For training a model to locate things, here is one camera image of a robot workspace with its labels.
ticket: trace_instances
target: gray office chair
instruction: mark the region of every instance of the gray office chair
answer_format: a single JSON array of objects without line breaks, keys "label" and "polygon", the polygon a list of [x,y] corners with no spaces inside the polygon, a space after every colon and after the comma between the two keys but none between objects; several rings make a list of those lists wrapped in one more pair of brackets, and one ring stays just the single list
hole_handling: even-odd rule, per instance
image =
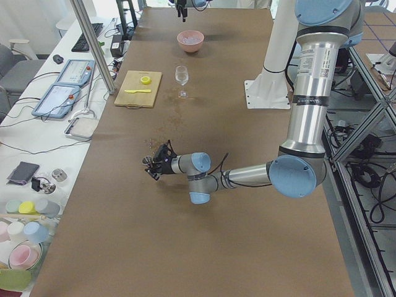
[{"label": "gray office chair", "polygon": [[[0,122],[45,62],[32,60],[29,55],[15,49],[14,42],[10,42],[11,48],[0,45]],[[16,61],[13,51],[23,54],[27,60]]]}]

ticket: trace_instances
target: metal pole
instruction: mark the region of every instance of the metal pole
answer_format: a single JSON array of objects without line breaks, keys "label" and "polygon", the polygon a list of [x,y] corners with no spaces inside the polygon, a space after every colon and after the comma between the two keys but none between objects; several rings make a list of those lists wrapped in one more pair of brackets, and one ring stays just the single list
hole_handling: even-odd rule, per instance
[{"label": "metal pole", "polygon": [[107,68],[107,64],[105,58],[103,57],[101,48],[99,47],[98,40],[96,38],[95,32],[91,26],[91,21],[87,14],[87,10],[82,2],[82,0],[70,0],[75,16],[79,21],[82,33],[87,39],[90,50],[92,52],[92,56],[96,62],[96,65],[99,68],[99,72],[105,82],[106,88],[109,91],[109,94],[112,95],[116,90],[113,79],[110,76],[109,70]]}]

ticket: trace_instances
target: glass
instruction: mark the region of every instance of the glass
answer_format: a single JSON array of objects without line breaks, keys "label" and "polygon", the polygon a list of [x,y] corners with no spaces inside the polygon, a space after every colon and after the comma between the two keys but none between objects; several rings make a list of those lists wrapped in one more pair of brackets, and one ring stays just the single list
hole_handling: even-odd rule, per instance
[{"label": "glass", "polygon": [[176,72],[174,73],[174,77],[178,84],[182,86],[182,89],[179,91],[179,98],[188,98],[187,92],[184,90],[184,85],[188,82],[188,70],[186,66],[178,66],[176,67]]}]

